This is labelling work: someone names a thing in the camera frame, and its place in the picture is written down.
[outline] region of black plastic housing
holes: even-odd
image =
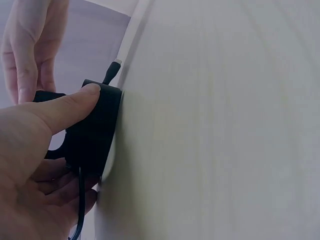
[[[84,120],[65,130],[60,148],[48,150],[46,159],[65,158],[74,173],[79,167],[85,174],[102,176],[114,137],[122,91],[103,83],[84,80],[101,88],[99,100]],[[45,102],[65,96],[64,93],[37,91],[34,102]]]

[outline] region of skin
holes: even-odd
[[[69,0],[15,0],[5,26],[1,59],[13,102],[31,102],[36,90],[55,92],[54,62]]]
[[[99,94],[89,84],[55,100],[0,110],[0,239],[67,239],[78,220],[78,179],[64,159],[44,157],[52,136],[89,115]],[[86,179],[86,212],[96,202],[97,181]]]

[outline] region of finger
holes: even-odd
[[[89,189],[85,192],[85,214],[87,214],[95,205],[97,201],[98,193]],[[78,212],[79,212],[79,197],[65,204],[63,207],[63,212],[68,216],[72,226],[75,225],[78,221]]]
[[[2,43],[1,61],[4,71],[4,82],[12,101],[18,104],[17,68],[14,53],[9,43]]]
[[[62,177],[51,181],[38,182],[37,186],[40,192],[43,192],[45,195],[48,195],[53,193],[54,191],[63,188],[74,179],[76,179],[76,176],[72,172],[69,172],[63,175]]]
[[[32,102],[35,98],[38,69],[34,54],[35,41],[27,31],[20,30],[12,41],[16,65],[18,103]]]
[[[88,177],[85,180],[85,191],[92,189],[97,183],[98,177]],[[47,203],[63,206],[79,196],[79,179],[75,178],[64,187],[47,195]]]
[[[38,116],[55,135],[87,117],[94,109],[99,94],[99,85],[88,84],[72,95],[23,107]]]
[[[45,182],[60,178],[68,172],[64,158],[56,160],[45,159],[32,174],[31,178],[36,182]]]
[[[42,88],[48,92],[56,92],[54,65],[55,59],[50,58],[44,61],[40,66],[40,82]]]

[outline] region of fingernail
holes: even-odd
[[[30,99],[30,98],[31,98],[31,90],[29,88],[24,87],[19,89],[19,100],[18,100],[19,104],[33,101],[33,99]]]
[[[95,83],[90,83],[81,88],[80,92],[86,92],[90,95],[97,95],[100,92],[100,86]]]

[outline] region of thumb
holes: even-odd
[[[24,107],[39,117],[55,135],[85,119],[96,106],[99,95],[100,86],[88,84],[77,93]]]

